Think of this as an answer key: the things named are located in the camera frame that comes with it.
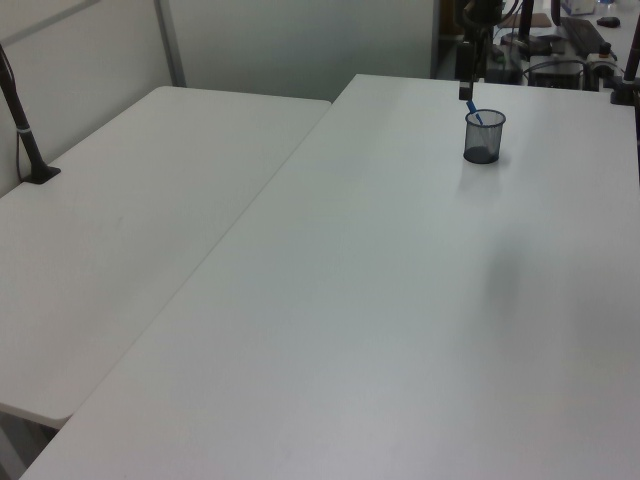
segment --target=desk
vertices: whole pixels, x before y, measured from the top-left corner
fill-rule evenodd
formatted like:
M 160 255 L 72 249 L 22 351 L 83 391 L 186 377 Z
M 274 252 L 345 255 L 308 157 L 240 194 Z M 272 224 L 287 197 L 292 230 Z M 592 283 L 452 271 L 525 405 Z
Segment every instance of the desk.
M 638 478 L 633 109 L 480 84 L 479 166 L 457 87 L 357 76 L 24 479 Z
M 160 88 L 0 200 L 0 411 L 60 427 L 327 102 Z
M 543 2 L 542 5 L 540 3 L 537 3 L 535 11 L 544 12 L 547 14 L 549 19 L 551 19 L 551 9 L 549 6 L 545 5 L 545 3 L 546 2 Z M 600 35 L 602 35 L 602 38 L 604 38 L 605 41 L 611 43 L 611 49 L 618 57 L 618 66 L 624 70 L 627 67 L 627 60 L 629 59 L 629 49 L 631 48 L 631 41 L 633 40 L 633 34 L 636 29 L 636 23 L 638 22 L 639 14 L 639 2 L 635 0 L 618 0 L 616 3 L 613 3 L 611 5 L 598 4 L 593 15 L 579 15 L 575 18 L 589 20 L 591 21 L 591 23 L 593 23 L 593 26 L 596 28 L 596 30 L 598 30 Z M 564 10 L 561 10 L 560 15 L 567 16 L 567 13 Z M 596 23 L 596 20 L 605 16 L 620 18 L 620 27 L 606 28 L 598 25 Z M 496 43 L 499 44 L 500 38 L 505 33 L 508 33 L 508 31 L 510 31 L 510 29 L 502 29 L 496 36 Z M 567 37 L 566 33 L 564 32 L 564 28 L 556 27 L 555 25 L 549 28 L 532 28 L 531 34 L 537 36 L 558 34 L 564 38 Z

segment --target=blue pen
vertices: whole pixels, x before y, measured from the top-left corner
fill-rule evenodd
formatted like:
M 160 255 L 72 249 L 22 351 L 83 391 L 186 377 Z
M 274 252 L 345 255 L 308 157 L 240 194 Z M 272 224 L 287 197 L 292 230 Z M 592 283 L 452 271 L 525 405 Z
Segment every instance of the blue pen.
M 484 125 L 484 123 L 482 123 L 482 119 L 480 118 L 480 114 L 476 113 L 478 111 L 478 109 L 476 108 L 476 106 L 473 104 L 473 100 L 469 100 L 467 102 L 467 108 L 469 109 L 469 111 L 471 113 L 475 113 L 476 114 L 476 118 L 478 119 L 478 121 L 480 122 L 480 125 Z

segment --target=keyboard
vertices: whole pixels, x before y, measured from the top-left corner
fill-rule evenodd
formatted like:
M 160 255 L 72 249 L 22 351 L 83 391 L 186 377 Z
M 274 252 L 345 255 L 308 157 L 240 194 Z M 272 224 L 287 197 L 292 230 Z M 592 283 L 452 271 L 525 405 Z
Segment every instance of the keyboard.
M 587 58 L 590 53 L 600 52 L 600 45 L 605 43 L 605 40 L 589 20 L 562 17 L 560 22 L 576 50 L 576 55 Z

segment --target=white box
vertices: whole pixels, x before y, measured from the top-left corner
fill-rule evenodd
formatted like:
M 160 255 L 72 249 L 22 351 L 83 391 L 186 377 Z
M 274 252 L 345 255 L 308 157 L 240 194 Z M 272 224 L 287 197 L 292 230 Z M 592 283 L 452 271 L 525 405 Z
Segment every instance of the white box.
M 596 0 L 562 0 L 562 8 L 569 15 L 588 15 L 596 9 Z

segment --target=mesh pen holder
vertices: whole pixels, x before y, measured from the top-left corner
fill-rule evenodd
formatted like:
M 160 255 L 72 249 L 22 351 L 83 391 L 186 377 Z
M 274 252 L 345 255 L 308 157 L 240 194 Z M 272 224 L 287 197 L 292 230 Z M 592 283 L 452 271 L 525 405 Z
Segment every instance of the mesh pen holder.
M 477 110 L 468 113 L 464 158 L 471 163 L 493 163 L 500 157 L 502 125 L 507 120 L 497 110 Z

